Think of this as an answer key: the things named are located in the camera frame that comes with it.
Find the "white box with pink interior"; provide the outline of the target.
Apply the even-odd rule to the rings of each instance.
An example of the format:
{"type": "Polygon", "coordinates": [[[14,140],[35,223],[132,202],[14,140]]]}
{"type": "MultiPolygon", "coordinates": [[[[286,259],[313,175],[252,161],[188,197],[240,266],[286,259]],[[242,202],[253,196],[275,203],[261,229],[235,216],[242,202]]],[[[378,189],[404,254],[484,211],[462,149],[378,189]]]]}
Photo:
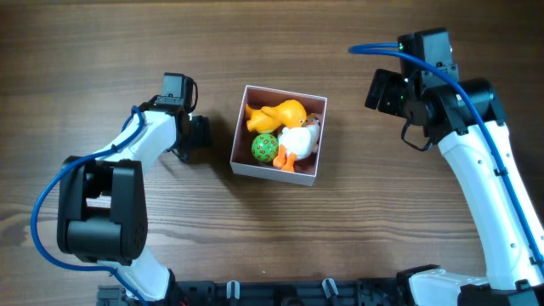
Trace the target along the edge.
{"type": "MultiPolygon", "coordinates": [[[[319,165],[320,148],[326,116],[326,101],[327,98],[325,97],[247,85],[241,102],[240,115],[238,117],[230,156],[230,165],[233,172],[262,179],[311,186],[315,181],[319,165]],[[245,114],[246,105],[249,105],[253,109],[261,109],[264,106],[277,106],[289,99],[298,100],[306,110],[307,117],[310,114],[315,113],[320,119],[318,151],[312,153],[305,159],[296,161],[294,163],[293,172],[283,171],[280,168],[274,167],[273,161],[263,163],[252,156],[252,142],[261,133],[249,132],[247,130],[246,123],[249,117],[245,114]]],[[[280,126],[270,134],[273,134],[278,139],[278,134],[284,127],[285,126],[280,126]]]]}

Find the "green ball with orange numbers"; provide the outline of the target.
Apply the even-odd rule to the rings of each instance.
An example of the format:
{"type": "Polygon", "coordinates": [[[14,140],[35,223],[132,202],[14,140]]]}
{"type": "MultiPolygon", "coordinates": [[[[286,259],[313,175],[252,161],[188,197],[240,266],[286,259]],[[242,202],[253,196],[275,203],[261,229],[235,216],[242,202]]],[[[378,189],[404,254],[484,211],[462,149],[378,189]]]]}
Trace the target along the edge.
{"type": "Polygon", "coordinates": [[[252,156],[260,162],[272,162],[278,151],[279,141],[273,134],[259,134],[252,142],[252,156]]]}

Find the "orange dinosaur toy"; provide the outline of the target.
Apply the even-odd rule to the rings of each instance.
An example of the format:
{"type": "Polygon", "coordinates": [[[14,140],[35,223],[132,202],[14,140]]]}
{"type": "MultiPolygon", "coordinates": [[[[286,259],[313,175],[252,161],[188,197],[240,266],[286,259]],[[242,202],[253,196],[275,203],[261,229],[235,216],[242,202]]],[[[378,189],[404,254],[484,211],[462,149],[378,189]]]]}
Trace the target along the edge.
{"type": "Polygon", "coordinates": [[[245,114],[249,117],[246,128],[249,132],[272,133],[280,126],[300,128],[307,119],[307,112],[296,99],[289,99],[281,104],[261,109],[245,106],[245,114]]]}

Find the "white plush duck toy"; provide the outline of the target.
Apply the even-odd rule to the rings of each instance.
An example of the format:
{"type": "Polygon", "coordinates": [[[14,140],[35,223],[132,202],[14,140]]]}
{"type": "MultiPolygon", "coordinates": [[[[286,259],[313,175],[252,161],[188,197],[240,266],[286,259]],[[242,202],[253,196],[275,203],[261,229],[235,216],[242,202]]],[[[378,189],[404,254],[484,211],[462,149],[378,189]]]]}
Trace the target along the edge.
{"type": "Polygon", "coordinates": [[[284,127],[278,134],[279,150],[273,166],[283,171],[293,172],[294,163],[318,151],[320,119],[310,114],[301,127],[284,127]]]}

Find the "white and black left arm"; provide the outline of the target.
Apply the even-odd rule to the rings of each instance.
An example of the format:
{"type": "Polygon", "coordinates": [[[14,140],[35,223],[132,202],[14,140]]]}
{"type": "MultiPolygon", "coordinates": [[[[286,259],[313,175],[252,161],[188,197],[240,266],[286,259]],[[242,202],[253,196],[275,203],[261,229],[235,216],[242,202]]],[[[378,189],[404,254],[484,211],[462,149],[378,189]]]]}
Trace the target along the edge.
{"type": "Polygon", "coordinates": [[[137,305],[180,305],[173,272],[146,245],[144,175],[164,152],[188,162],[211,144],[209,120],[194,115],[198,87],[167,73],[162,91],[135,107],[121,133],[94,157],[68,157],[61,168],[57,244],[85,267],[104,265],[137,305]]]}

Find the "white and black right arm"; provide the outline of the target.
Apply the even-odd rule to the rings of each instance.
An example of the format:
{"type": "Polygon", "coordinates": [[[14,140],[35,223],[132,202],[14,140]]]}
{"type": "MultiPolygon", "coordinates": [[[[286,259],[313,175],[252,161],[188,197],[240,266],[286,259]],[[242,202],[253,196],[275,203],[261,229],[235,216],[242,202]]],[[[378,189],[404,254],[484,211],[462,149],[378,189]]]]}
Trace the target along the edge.
{"type": "Polygon", "coordinates": [[[433,264],[399,272],[394,303],[542,304],[543,228],[514,160],[493,85],[484,78],[460,79],[444,28],[356,45],[350,52],[399,59],[399,71],[375,72],[365,106],[422,128],[427,147],[437,147],[456,175],[484,252],[483,277],[433,264]]]}

